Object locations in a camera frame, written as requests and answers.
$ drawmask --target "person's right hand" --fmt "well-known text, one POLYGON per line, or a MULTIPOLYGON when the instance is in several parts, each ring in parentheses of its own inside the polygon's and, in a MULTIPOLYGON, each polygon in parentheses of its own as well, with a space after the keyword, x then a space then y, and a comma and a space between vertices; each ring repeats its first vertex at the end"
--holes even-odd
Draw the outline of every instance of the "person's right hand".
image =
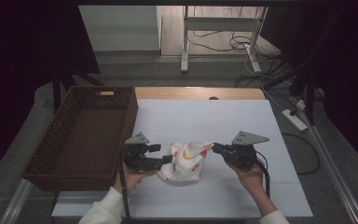
POLYGON ((227 162, 227 165, 235 171, 237 174, 241 184, 250 192, 255 192, 263 189, 263 171, 260 167, 255 163, 250 168, 244 170, 238 168, 230 163, 227 162))

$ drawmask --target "white wall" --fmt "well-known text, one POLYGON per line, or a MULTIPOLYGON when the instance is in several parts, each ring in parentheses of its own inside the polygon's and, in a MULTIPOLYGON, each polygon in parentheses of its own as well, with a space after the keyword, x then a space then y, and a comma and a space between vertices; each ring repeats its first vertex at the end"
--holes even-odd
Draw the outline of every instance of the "white wall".
POLYGON ((160 7, 80 6, 94 51, 159 50, 160 7))

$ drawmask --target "person's left hand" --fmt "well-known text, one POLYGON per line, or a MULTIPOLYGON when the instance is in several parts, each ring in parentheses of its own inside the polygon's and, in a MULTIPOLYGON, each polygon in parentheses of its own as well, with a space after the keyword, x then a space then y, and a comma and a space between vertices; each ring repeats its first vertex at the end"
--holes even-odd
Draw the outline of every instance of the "person's left hand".
MULTIPOLYGON (((132 191, 136 188, 136 186, 141 183, 142 179, 151 175, 155 175, 158 171, 145 171, 145 172, 136 172, 130 169, 126 163, 123 163, 124 168, 124 176, 126 177, 126 185, 127 185, 127 192, 132 191)), ((120 173, 117 169, 116 181, 115 185, 113 186, 117 192, 122 193, 121 191, 121 181, 120 181, 120 173)))

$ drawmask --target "gray floor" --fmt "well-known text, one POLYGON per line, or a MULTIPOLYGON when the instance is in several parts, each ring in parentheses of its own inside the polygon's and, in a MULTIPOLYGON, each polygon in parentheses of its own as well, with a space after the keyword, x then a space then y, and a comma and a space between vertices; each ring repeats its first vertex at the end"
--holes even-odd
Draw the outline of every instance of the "gray floor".
MULTIPOLYGON (((101 75, 93 75, 105 85, 111 86, 202 86, 202 87, 234 87, 240 76, 250 76, 246 71, 243 58, 191 58, 187 74, 180 72, 178 57, 159 57, 156 55, 116 55, 97 53, 101 75)), ((263 71, 268 70, 270 62, 261 63, 263 71)), ((79 85, 89 85, 76 78, 79 85)), ((260 80, 253 82, 250 88, 259 88, 260 80)), ((283 97, 288 98, 289 85, 282 83, 274 91, 268 93, 284 108, 294 107, 283 97)), ((32 156, 49 123, 53 119, 53 102, 51 84, 40 87, 35 93, 34 107, 24 122, 19 134, 0 162, 0 218, 16 190, 21 172, 32 156)), ((281 110, 271 103, 276 120, 283 133, 294 133, 307 139, 307 133, 299 133, 282 115, 281 110)), ((358 201, 358 155, 337 128, 325 116, 323 102, 315 106, 316 127, 329 148, 330 155, 337 163, 348 185, 358 201)), ((315 164, 315 157, 310 148, 303 142, 284 137, 290 156, 298 172, 306 171, 315 164)), ((352 223, 348 213, 325 171, 324 165, 312 175, 301 175, 301 184, 314 214, 311 218, 290 218, 291 223, 352 223)), ((33 188, 18 223, 76 223, 76 220, 50 218, 55 193, 43 192, 33 188)), ((246 220, 246 223, 257 223, 246 220)))

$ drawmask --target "white sleeve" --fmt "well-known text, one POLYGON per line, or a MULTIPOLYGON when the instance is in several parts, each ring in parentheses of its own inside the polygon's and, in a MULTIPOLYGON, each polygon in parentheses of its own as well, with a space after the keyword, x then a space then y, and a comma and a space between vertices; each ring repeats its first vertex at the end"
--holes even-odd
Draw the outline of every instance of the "white sleeve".
POLYGON ((262 217, 260 224, 289 224, 289 222, 280 210, 276 210, 262 217))
POLYGON ((79 223, 119 224, 123 210, 122 195, 111 187, 100 202, 92 204, 91 209, 80 219, 79 223))

